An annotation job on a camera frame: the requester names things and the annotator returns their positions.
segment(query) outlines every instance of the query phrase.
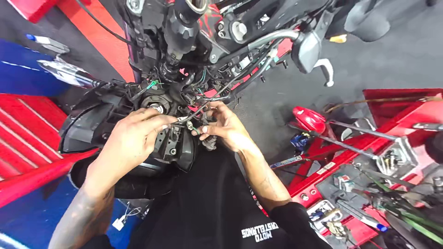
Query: tattoo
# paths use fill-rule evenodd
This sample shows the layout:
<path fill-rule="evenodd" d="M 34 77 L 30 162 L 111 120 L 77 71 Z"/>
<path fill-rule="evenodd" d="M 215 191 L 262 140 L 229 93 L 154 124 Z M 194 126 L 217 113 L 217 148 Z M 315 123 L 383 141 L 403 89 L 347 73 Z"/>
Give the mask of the tattoo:
<path fill-rule="evenodd" d="M 114 188 L 103 198 L 90 197 L 80 188 L 55 228 L 49 249 L 77 249 L 92 237 L 105 234 L 111 221 Z"/>

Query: white tag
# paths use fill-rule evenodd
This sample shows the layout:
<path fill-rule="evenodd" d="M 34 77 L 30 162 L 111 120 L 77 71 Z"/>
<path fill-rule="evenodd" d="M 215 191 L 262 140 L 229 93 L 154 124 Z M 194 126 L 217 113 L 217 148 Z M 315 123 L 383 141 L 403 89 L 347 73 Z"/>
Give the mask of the white tag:
<path fill-rule="evenodd" d="M 330 162 L 330 163 L 326 164 L 325 169 L 330 169 L 330 168 L 332 168 L 334 165 L 335 165 L 334 162 Z"/>
<path fill-rule="evenodd" d="M 121 229 L 124 226 L 123 220 L 124 220 L 124 215 L 120 218 L 120 219 L 116 219 L 114 221 L 114 223 L 112 223 L 112 226 L 115 227 L 117 230 L 121 231 Z"/>
<path fill-rule="evenodd" d="M 319 170 L 317 171 L 317 174 L 321 175 L 321 174 L 323 174 L 323 173 L 326 172 L 326 171 L 328 171 L 328 170 L 325 169 L 325 168 L 321 168 L 321 169 L 319 169 Z"/>

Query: green wire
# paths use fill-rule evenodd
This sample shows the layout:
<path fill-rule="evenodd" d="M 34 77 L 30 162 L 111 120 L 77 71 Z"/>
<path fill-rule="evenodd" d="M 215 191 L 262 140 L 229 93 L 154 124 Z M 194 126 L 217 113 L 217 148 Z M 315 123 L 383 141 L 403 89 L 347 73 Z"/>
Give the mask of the green wire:
<path fill-rule="evenodd" d="M 417 222 L 409 219 L 408 217 L 402 217 L 403 221 L 408 223 L 409 225 L 411 225 L 415 230 L 421 232 L 423 235 L 425 235 L 426 237 L 432 239 L 433 241 L 439 243 L 440 245 L 443 245 L 443 239 L 440 238 L 438 235 L 436 235 L 435 233 L 429 231 L 428 229 L 426 229 L 424 226 L 418 224 Z"/>
<path fill-rule="evenodd" d="M 152 81 L 148 87 L 146 88 L 146 90 L 148 90 L 149 88 L 153 87 L 154 85 L 158 84 L 159 82 L 157 80 Z"/>
<path fill-rule="evenodd" d="M 200 133 L 198 132 L 198 130 L 197 130 L 194 126 L 192 126 L 192 129 L 195 130 L 195 132 L 197 133 L 197 135 L 200 135 Z"/>
<path fill-rule="evenodd" d="M 431 228 L 433 228 L 433 229 L 443 233 L 443 227 L 441 227 L 440 225 L 436 224 L 435 222 L 432 222 L 430 220 L 418 217 L 418 216 L 416 216 L 414 214 L 411 214 L 409 212 L 401 212 L 401 214 L 406 216 L 406 217 L 408 217 L 408 218 L 410 218 L 410 219 L 412 219 L 412 220 L 415 220 L 416 222 L 419 222 L 419 223 L 421 223 L 423 225 L 427 225 L 427 226 L 429 226 L 429 227 L 431 227 Z"/>

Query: label sticker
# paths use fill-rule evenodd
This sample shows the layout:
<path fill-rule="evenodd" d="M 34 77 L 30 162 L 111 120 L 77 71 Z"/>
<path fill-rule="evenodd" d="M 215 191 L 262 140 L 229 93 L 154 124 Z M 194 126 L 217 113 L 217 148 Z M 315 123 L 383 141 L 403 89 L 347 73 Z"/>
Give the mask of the label sticker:
<path fill-rule="evenodd" d="M 330 162 L 330 163 L 326 164 L 326 166 L 325 166 L 324 168 L 325 168 L 325 169 L 330 169 L 330 168 L 332 168 L 334 165 L 335 165 L 334 162 Z"/>
<path fill-rule="evenodd" d="M 323 173 L 326 172 L 326 171 L 328 171 L 328 170 L 325 169 L 325 168 L 321 168 L 321 169 L 319 169 L 319 170 L 317 171 L 317 174 L 321 175 L 321 174 L 323 174 Z"/>
<path fill-rule="evenodd" d="M 302 158 L 301 156 L 296 156 L 296 157 L 289 158 L 288 160 L 281 161 L 281 162 L 279 162 L 279 163 L 271 164 L 269 167 L 270 167 L 271 169 L 274 169 L 274 168 L 278 168 L 278 167 L 281 167 L 281 166 L 285 166 L 285 165 L 288 165 L 288 164 L 291 164 L 291 163 L 294 163 L 294 162 L 301 161 L 302 159 L 303 159 L 303 158 Z"/>

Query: red part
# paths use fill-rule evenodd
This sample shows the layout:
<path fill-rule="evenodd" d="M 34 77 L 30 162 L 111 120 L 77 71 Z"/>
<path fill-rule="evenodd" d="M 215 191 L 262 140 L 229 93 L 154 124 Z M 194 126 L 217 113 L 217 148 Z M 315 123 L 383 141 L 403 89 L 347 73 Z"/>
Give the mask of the red part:
<path fill-rule="evenodd" d="M 0 94 L 0 207 L 65 175 L 72 163 L 96 152 L 57 152 L 65 119 L 47 97 Z"/>
<path fill-rule="evenodd" d="M 37 23 L 58 0 L 8 0 L 26 20 Z"/>
<path fill-rule="evenodd" d="M 75 0 L 60 0 L 57 6 L 126 82 L 134 82 L 134 73 L 128 62 L 129 52 L 126 43 L 118 40 L 96 23 Z M 99 0 L 90 0 L 90 5 L 86 7 L 106 27 L 125 37 L 121 27 Z"/>
<path fill-rule="evenodd" d="M 326 130 L 326 118 L 317 112 L 296 106 L 292 110 L 295 118 L 299 122 L 299 126 L 307 131 L 316 131 L 318 134 L 322 134 Z"/>
<path fill-rule="evenodd" d="M 363 92 L 366 99 L 415 96 L 441 97 L 443 89 L 368 89 Z M 409 139 L 409 143 L 418 155 L 419 165 L 417 165 L 409 175 L 405 176 L 404 180 L 417 184 L 423 178 L 422 170 L 431 163 L 429 156 L 425 153 L 424 142 L 436 133 L 415 130 L 411 127 L 415 123 L 443 123 L 443 113 L 436 111 L 443 109 L 443 101 L 370 102 L 368 105 L 372 116 L 379 127 L 377 129 L 378 132 L 392 136 L 406 136 Z M 326 129 L 327 130 L 323 132 L 323 135 L 331 137 L 332 134 L 330 134 L 327 126 Z M 392 143 L 387 139 L 369 134 L 355 136 L 343 142 L 358 149 L 370 149 L 376 155 Z M 302 159 L 305 160 L 305 163 L 299 167 L 297 173 L 304 173 L 306 170 L 309 170 L 307 169 L 307 165 L 313 160 L 319 161 L 322 167 L 306 179 L 301 180 L 301 177 L 295 176 L 291 184 L 288 186 L 289 194 L 293 200 L 300 202 L 306 208 L 309 208 L 313 203 L 319 200 L 318 196 L 309 195 L 311 189 L 333 175 L 342 165 L 350 163 L 354 158 L 359 156 L 359 154 L 345 150 L 338 145 L 331 144 L 323 146 L 323 144 L 325 144 L 325 142 L 322 139 L 314 138 L 309 149 L 301 156 Z M 309 199 L 307 201 L 300 200 L 301 194 L 307 194 Z M 384 219 L 380 216 L 382 214 L 379 212 L 370 209 L 370 207 L 364 208 L 364 210 L 377 219 L 381 224 L 387 225 Z M 342 223 L 351 230 L 357 245 L 369 241 L 378 234 L 373 229 L 353 217 L 345 218 Z"/>
<path fill-rule="evenodd" d="M 97 150 L 84 153 L 71 154 L 66 158 L 35 169 L 27 174 L 19 175 L 0 182 L 0 208 L 8 203 L 31 193 L 33 190 L 46 183 L 65 175 L 71 169 L 72 164 L 91 156 Z"/>

